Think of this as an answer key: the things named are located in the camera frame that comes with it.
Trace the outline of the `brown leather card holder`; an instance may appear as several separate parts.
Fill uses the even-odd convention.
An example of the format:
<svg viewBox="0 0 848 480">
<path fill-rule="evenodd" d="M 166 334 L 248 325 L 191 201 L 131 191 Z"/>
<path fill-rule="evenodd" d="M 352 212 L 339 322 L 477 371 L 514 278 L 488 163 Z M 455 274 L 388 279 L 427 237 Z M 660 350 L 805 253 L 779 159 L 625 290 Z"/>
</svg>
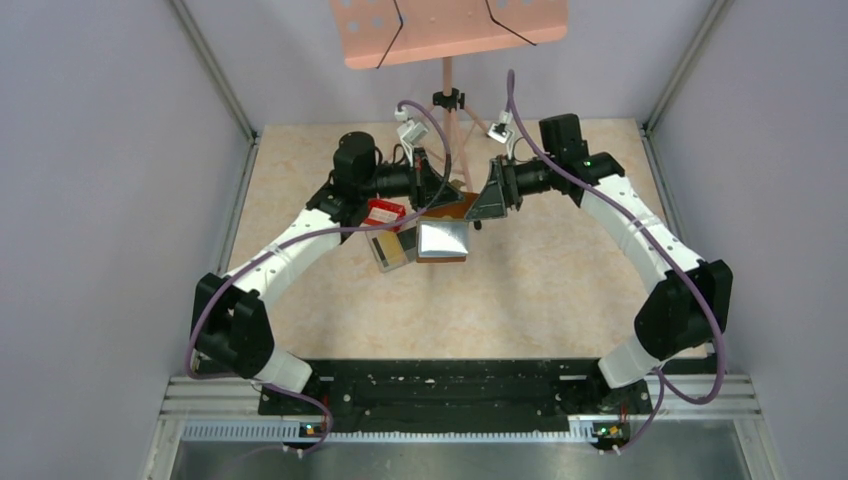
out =
<svg viewBox="0 0 848 480">
<path fill-rule="evenodd" d="M 435 208 L 417 220 L 417 263 L 466 261 L 470 227 L 465 215 L 477 198 L 477 193 L 465 192 L 462 201 Z"/>
</svg>

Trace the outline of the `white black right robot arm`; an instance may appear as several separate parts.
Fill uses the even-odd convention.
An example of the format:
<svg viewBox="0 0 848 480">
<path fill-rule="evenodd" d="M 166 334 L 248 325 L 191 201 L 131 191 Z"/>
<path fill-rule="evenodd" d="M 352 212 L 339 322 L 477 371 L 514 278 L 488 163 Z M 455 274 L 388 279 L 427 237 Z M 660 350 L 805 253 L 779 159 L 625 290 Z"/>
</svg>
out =
<svg viewBox="0 0 848 480">
<path fill-rule="evenodd" d="M 602 357 L 586 385 L 589 404 L 612 412 L 641 380 L 683 350 L 715 340 L 726 329 L 733 275 L 722 260 L 706 261 L 683 244 L 637 194 L 608 153 L 590 154 L 574 114 L 539 123 L 542 143 L 533 159 L 515 159 L 513 116 L 501 112 L 489 137 L 507 152 L 493 159 L 487 182 L 466 213 L 480 223 L 520 209 L 532 194 L 558 191 L 591 216 L 638 273 L 648 298 L 634 334 Z"/>
</svg>

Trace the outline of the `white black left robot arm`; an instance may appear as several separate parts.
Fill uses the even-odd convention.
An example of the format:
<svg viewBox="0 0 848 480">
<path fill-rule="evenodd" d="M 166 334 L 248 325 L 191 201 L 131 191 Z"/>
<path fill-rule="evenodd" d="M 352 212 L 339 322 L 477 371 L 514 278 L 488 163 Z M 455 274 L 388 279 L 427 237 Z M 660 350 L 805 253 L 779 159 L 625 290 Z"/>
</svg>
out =
<svg viewBox="0 0 848 480">
<path fill-rule="evenodd" d="M 312 367 L 274 339 L 269 307 L 323 254 L 353 233 L 367 230 L 370 201 L 406 197 L 415 220 L 428 209 L 453 205 L 463 193 L 437 173 L 426 152 L 415 147 L 403 163 L 385 163 L 374 138 L 362 131 L 343 135 L 327 181 L 292 224 L 251 260 L 219 276 L 203 276 L 195 290 L 190 353 L 199 352 L 223 375 L 274 385 L 297 413 L 319 404 Z"/>
</svg>

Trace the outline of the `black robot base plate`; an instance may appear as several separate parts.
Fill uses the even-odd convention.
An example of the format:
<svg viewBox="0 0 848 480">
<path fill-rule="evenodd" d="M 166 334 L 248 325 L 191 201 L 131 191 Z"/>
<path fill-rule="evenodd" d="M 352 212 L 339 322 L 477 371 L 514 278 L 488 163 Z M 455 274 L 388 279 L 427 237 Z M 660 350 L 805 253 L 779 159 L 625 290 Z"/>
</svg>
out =
<svg viewBox="0 0 848 480">
<path fill-rule="evenodd" d="M 612 390 L 594 359 L 315 360 L 305 395 L 335 433 L 564 432 L 570 416 L 648 414 L 648 384 Z"/>
</svg>

